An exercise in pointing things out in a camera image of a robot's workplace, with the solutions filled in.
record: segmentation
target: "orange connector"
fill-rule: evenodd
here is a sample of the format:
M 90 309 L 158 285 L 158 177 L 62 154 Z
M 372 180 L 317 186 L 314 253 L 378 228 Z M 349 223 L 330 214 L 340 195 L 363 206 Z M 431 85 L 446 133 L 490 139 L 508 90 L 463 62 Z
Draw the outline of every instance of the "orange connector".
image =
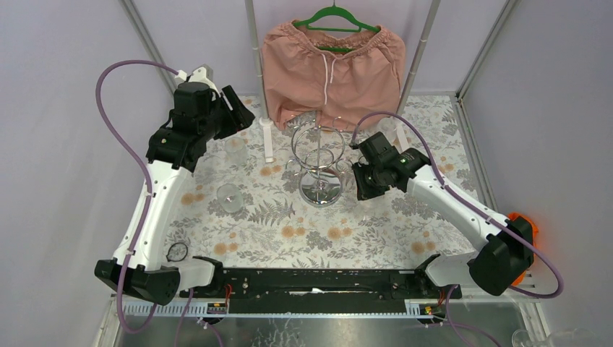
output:
M 518 217 L 522 217 L 523 219 L 527 220 L 528 223 L 530 223 L 530 226 L 532 227 L 532 245 L 536 248 L 536 235 L 539 233 L 539 228 L 536 227 L 536 224 L 534 224 L 534 222 L 530 218 L 522 215 L 521 213 L 511 212 L 509 214 L 510 220 L 515 220 Z M 526 272 L 524 271 L 521 275 L 519 275 L 519 277 L 517 277 L 517 279 L 515 279 L 515 281 L 513 282 L 513 285 L 516 286 L 520 284 L 525 276 L 526 276 Z

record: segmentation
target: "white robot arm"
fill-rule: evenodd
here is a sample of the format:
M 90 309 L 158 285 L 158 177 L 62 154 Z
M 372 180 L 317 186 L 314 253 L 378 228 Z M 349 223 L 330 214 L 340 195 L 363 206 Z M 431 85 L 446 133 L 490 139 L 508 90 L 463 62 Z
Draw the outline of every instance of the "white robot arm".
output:
M 167 263 L 162 248 L 173 203 L 193 179 L 198 158 L 209 140 L 223 139 L 247 127 L 254 115 L 239 100 L 231 86 L 220 93 L 210 80 L 211 70 L 201 66 L 191 76 L 179 71 L 170 117 L 149 140 L 147 171 L 153 190 L 151 202 L 133 252 L 129 245 L 145 207 L 146 185 L 140 194 L 129 227 L 111 260 L 99 260 L 95 275 L 117 290 L 119 273 L 127 267 L 123 292 L 140 299 L 167 304 L 177 291 L 211 284 L 220 264 L 191 258 Z M 126 254 L 131 254 L 125 265 Z
M 434 285 L 477 284 L 498 296 L 532 265 L 533 252 L 495 226 L 506 226 L 532 244 L 533 230 L 529 220 L 523 217 L 510 220 L 491 211 L 448 180 L 441 185 L 427 156 L 415 148 L 399 153 L 381 133 L 352 147 L 360 149 L 368 161 L 368 164 L 352 166 L 359 200 L 383 195 L 390 187 L 399 188 L 438 211 L 475 248 L 475 252 L 454 256 L 441 254 L 427 260 L 422 267 L 425 266 L 425 273 Z

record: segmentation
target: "floral pattern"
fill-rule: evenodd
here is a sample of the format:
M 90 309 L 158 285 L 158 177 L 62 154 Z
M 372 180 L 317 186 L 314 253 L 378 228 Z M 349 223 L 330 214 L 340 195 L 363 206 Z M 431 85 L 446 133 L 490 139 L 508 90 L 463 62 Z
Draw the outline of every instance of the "floral pattern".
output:
M 260 101 L 241 99 L 259 118 Z M 446 177 L 476 197 L 476 180 L 449 98 L 410 97 L 403 116 L 423 134 Z M 359 138 L 370 132 L 366 130 Z M 177 199 L 164 252 L 173 243 L 183 242 L 188 257 L 212 257 L 226 267 L 413 268 L 437 252 L 472 250 L 468 240 L 438 212 L 397 189 L 358 201 L 351 170 L 340 175 L 344 191 L 338 202 L 324 208 L 308 205 L 298 192 L 298 166 L 286 168 L 293 157 L 291 135 L 291 129 L 273 129 L 274 163 L 264 162 L 257 119 L 249 129 L 234 135 L 247 143 L 246 163 L 227 163 L 224 140 L 207 143 L 207 153 L 189 183 L 192 186 Z M 334 136 L 322 134 L 322 145 L 339 153 L 341 142 Z M 349 134 L 344 136 L 348 142 Z M 423 150 L 414 134 L 407 140 Z M 317 137 L 307 134 L 302 141 L 308 147 Z M 347 147 L 343 157 L 355 162 L 360 155 Z M 237 213 L 227 213 L 217 202 L 217 188 L 227 183 L 235 184 L 243 194 L 244 208 Z

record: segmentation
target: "metal tiered stand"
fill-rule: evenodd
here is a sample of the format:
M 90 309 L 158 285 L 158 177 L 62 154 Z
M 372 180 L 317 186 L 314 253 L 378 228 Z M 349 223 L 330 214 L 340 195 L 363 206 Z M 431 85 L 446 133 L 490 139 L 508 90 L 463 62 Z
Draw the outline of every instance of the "metal tiered stand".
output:
M 340 154 L 335 155 L 331 149 L 322 148 L 322 131 L 338 136 L 341 143 Z M 306 171 L 300 178 L 299 191 L 302 198 L 315 207 L 334 204 L 343 192 L 343 182 L 340 179 L 342 172 L 338 168 L 338 164 L 343 160 L 341 158 L 346 146 L 345 138 L 341 134 L 342 131 L 334 127 L 334 122 L 331 127 L 318 124 L 316 117 L 307 119 L 304 123 L 294 127 L 291 137 L 291 151 L 294 158 L 286 163 L 286 168 L 290 163 L 298 163 L 301 170 L 295 175 L 298 176 L 302 171 Z M 315 133 L 317 138 L 317 148 L 310 151 L 302 151 L 304 154 L 299 155 L 301 151 L 297 150 L 297 148 L 301 145 L 301 140 L 308 134 L 313 133 Z

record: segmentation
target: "clothes hanger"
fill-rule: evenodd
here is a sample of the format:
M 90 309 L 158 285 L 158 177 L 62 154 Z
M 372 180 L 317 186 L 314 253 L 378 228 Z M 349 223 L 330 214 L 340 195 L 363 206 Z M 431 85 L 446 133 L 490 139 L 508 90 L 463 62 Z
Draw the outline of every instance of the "clothes hanger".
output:
M 329 16 L 337 16 L 337 17 L 345 18 L 351 24 L 356 25 L 357 28 L 356 29 L 345 29 L 345 28 L 340 28 L 340 27 L 312 27 L 311 26 L 312 23 L 322 19 L 323 17 L 329 17 Z M 317 11 L 317 13 L 313 15 L 313 17 L 307 20 L 302 20 L 300 22 L 295 22 L 293 24 L 294 27 L 301 27 L 302 25 L 306 25 L 306 28 L 309 30 L 340 31 L 340 32 L 345 32 L 345 33 L 359 33 L 362 29 L 366 29 L 366 30 L 369 30 L 375 33 L 378 33 L 380 31 L 378 27 L 373 27 L 371 25 L 358 21 L 349 11 L 347 11 L 343 7 L 337 7 L 336 0 L 333 1 L 331 7 L 325 7 Z M 353 50 L 351 48 L 344 48 L 344 47 L 318 47 L 318 48 L 325 50 L 325 51 L 332 51 L 332 52 L 339 52 L 339 53 L 348 53 Z

